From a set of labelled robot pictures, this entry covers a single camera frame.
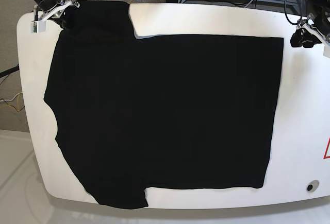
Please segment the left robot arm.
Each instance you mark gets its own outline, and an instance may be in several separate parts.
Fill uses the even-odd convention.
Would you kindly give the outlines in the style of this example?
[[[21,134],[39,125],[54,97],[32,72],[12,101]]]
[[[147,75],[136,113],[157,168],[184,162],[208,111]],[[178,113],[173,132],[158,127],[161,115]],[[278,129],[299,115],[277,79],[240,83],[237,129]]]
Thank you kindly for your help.
[[[287,21],[296,27],[290,39],[292,47],[312,48],[316,44],[329,47],[329,0],[295,0],[299,19],[290,21],[286,11],[288,0],[284,0]]]

